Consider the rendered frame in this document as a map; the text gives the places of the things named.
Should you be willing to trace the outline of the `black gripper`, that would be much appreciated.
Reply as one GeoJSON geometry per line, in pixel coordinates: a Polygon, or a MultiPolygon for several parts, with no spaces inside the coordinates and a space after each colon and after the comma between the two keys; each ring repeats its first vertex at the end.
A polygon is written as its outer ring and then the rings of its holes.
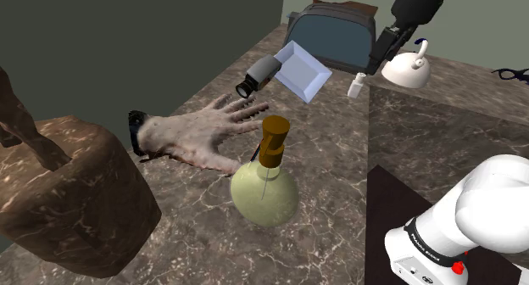
{"type": "Polygon", "coordinates": [[[431,21],[444,0],[395,0],[391,13],[394,26],[385,27],[370,51],[367,74],[374,75],[384,61],[392,60],[398,50],[409,41],[417,25],[431,21]],[[409,28],[401,34],[400,29],[409,28]]]}

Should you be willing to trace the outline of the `brown toast slice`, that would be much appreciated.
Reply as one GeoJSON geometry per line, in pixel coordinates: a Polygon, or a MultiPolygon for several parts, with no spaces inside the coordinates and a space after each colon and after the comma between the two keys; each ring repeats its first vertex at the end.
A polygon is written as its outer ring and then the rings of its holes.
{"type": "Polygon", "coordinates": [[[346,1],[346,2],[341,2],[341,3],[331,2],[331,4],[341,5],[341,6],[345,6],[348,8],[357,9],[365,14],[368,14],[369,16],[375,16],[378,10],[377,6],[369,5],[366,3],[358,3],[355,1],[346,1]]]}

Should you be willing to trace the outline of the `small white bottle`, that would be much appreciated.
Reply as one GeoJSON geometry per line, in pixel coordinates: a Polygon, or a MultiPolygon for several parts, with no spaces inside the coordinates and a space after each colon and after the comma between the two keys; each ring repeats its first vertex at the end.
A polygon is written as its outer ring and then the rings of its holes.
{"type": "Polygon", "coordinates": [[[365,73],[359,72],[356,74],[355,78],[351,82],[350,87],[348,89],[347,95],[350,98],[357,98],[359,96],[359,92],[361,91],[364,85],[365,77],[366,77],[365,73]]]}

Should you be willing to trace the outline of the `blue-grey toaster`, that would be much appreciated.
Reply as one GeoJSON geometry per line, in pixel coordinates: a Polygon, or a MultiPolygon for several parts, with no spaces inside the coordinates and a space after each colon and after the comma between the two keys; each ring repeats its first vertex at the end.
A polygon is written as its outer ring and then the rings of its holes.
{"type": "Polygon", "coordinates": [[[351,74],[364,72],[376,42],[375,16],[314,0],[288,16],[284,43],[295,41],[323,65],[351,74]]]}

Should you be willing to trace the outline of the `white square tray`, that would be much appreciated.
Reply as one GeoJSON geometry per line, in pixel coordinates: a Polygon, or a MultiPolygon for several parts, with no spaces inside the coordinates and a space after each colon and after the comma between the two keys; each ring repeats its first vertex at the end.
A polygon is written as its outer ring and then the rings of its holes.
{"type": "Polygon", "coordinates": [[[310,103],[332,75],[331,70],[295,41],[290,41],[275,58],[281,62],[275,78],[305,103],[310,103]]]}

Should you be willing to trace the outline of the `dark blue scissors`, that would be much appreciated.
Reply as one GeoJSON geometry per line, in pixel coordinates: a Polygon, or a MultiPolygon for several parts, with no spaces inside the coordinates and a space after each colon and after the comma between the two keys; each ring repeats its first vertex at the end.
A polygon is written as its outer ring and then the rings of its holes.
{"type": "Polygon", "coordinates": [[[518,80],[529,85],[529,68],[523,70],[512,70],[508,68],[502,68],[494,70],[493,73],[497,73],[501,80],[518,80]]]}

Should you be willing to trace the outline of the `dark robot stand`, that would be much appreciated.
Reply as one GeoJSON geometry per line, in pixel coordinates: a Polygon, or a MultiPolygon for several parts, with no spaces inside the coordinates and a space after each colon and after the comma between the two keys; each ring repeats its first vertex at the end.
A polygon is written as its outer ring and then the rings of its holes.
{"type": "MultiPolygon", "coordinates": [[[[432,204],[379,165],[367,175],[365,285],[407,285],[391,268],[384,237],[432,204]]],[[[475,248],[465,257],[468,285],[519,285],[522,270],[502,255],[475,248]]]]}

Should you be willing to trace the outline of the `green spray bottle brown nozzle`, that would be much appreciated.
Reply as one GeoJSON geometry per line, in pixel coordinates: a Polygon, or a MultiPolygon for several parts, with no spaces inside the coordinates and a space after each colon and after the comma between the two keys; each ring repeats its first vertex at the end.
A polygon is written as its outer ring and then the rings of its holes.
{"type": "Polygon", "coordinates": [[[298,186],[281,168],[290,123],[279,115],[262,121],[262,139],[249,162],[231,178],[233,204],[252,223],[273,227],[294,217],[298,210],[298,186]]]}

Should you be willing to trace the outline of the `pale hand figure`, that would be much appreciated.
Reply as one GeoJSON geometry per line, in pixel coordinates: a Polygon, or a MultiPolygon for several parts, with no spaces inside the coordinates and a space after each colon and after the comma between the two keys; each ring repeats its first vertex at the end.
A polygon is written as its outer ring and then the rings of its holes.
{"type": "Polygon", "coordinates": [[[269,108],[255,97],[231,101],[223,94],[203,109],[183,115],[155,116],[139,110],[128,113],[133,151],[149,159],[168,156],[200,169],[234,174],[242,164],[220,154],[218,147],[236,134],[259,129],[252,117],[269,108]]]}

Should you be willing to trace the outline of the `brown marbled jug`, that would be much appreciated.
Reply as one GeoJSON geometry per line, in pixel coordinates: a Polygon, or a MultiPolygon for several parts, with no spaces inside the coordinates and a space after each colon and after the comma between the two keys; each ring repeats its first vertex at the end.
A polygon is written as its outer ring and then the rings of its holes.
{"type": "Polygon", "coordinates": [[[160,218],[117,136],[73,115],[34,121],[0,68],[0,235],[105,278],[135,258],[160,218]]]}

